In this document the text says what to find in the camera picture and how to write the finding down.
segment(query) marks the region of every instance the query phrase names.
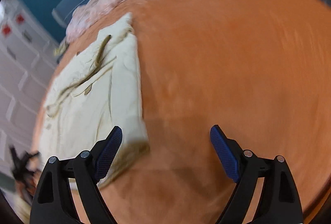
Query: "bed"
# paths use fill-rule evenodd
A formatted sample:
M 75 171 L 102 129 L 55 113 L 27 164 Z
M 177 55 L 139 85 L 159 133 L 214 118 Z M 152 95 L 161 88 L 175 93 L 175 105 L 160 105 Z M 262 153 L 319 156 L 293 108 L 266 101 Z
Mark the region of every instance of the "bed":
M 116 221 L 215 223 L 235 184 L 210 143 L 214 124 L 258 156 L 283 155 L 309 217 L 330 182 L 330 9 L 320 0 L 125 0 L 69 46 L 53 77 L 127 12 L 151 150 L 101 190 Z

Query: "blue gripper pad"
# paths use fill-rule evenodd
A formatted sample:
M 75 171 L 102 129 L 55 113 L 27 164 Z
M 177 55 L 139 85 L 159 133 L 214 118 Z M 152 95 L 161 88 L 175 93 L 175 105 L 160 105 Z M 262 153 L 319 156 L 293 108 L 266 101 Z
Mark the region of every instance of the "blue gripper pad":
M 224 139 L 227 138 L 223 138 L 219 130 L 213 126 L 210 130 L 211 143 L 222 163 L 226 175 L 237 183 L 240 179 L 238 161 Z
M 106 177 L 110 165 L 112 164 L 118 149 L 122 143 L 122 130 L 121 128 L 117 128 L 113 133 L 111 138 L 108 140 L 106 146 L 102 150 L 101 154 L 98 156 L 97 161 L 95 163 L 95 174 L 94 177 L 97 182 L 100 179 Z

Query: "crumpled fabric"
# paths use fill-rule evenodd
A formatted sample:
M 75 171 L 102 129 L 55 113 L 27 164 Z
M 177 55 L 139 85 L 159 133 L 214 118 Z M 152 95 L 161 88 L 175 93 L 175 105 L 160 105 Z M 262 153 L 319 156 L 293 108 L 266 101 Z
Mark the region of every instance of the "crumpled fabric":
M 99 188 L 149 150 L 142 119 L 140 66 L 131 13 L 99 31 L 95 42 L 54 79 L 44 103 L 40 168 L 51 156 L 76 157 L 122 129 L 120 148 Z M 74 181 L 72 189 L 77 186 Z

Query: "black object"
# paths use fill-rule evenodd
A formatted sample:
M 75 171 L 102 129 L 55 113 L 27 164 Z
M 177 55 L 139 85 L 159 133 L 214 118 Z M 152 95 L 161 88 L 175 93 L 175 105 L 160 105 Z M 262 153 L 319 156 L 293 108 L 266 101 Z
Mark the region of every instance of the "black object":
M 229 177 L 237 185 L 216 224 L 242 224 L 258 178 L 264 177 L 260 201 L 251 224 L 299 224 L 303 214 L 291 171 L 282 156 L 257 157 L 228 139 L 218 125 L 211 128 L 211 141 Z
M 116 224 L 97 187 L 104 178 L 122 142 L 122 130 L 114 127 L 105 140 L 74 159 L 47 162 L 32 202 L 30 224 L 78 224 L 69 187 L 75 178 L 80 198 L 91 224 Z
M 10 146 L 10 153 L 12 155 L 14 168 L 12 169 L 13 177 L 16 181 L 21 181 L 24 183 L 24 185 L 28 188 L 30 187 L 29 182 L 27 181 L 28 177 L 34 176 L 34 173 L 36 171 L 30 171 L 27 169 L 27 164 L 30 159 L 36 157 L 39 155 L 39 152 L 35 154 L 30 154 L 28 152 L 24 152 L 21 158 L 17 156 L 16 149 L 14 146 Z

